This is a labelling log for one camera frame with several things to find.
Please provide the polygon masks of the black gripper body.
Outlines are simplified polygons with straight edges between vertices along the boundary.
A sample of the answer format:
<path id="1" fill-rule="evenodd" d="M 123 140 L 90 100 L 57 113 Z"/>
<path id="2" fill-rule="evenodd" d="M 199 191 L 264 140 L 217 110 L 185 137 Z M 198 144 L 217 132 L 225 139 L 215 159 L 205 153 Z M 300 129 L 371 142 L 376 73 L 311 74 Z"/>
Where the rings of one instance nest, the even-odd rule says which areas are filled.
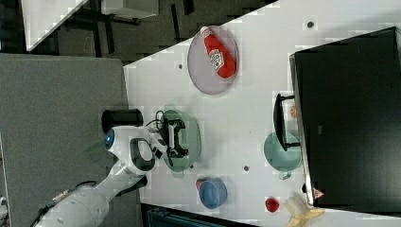
<path id="1" fill-rule="evenodd" d="M 159 133 L 167 145 L 166 157 L 169 157 L 170 151 L 175 148 L 175 126 L 165 122 Z"/>

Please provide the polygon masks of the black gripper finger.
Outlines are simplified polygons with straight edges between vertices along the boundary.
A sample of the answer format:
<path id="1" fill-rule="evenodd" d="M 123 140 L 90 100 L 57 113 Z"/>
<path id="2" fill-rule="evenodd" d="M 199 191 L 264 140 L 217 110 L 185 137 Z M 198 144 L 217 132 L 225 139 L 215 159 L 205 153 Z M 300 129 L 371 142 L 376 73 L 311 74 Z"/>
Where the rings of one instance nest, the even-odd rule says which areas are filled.
<path id="1" fill-rule="evenodd" d="M 183 158 L 189 154 L 189 151 L 187 149 L 172 149 L 168 156 L 171 158 Z"/>
<path id="2" fill-rule="evenodd" d="M 168 124 L 179 130 L 185 128 L 185 124 L 181 119 L 169 120 Z"/>

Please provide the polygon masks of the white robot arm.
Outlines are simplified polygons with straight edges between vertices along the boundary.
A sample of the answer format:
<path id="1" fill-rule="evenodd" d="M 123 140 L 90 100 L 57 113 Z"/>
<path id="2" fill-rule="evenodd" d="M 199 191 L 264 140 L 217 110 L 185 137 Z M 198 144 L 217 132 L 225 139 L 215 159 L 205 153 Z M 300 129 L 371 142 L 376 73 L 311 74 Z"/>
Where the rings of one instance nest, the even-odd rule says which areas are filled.
<path id="1" fill-rule="evenodd" d="M 105 149 L 117 161 L 108 176 L 96 185 L 79 183 L 41 208 L 29 227 L 98 227 L 110 202 L 134 188 L 155 165 L 179 147 L 181 119 L 162 121 L 161 127 L 116 126 L 106 133 Z"/>

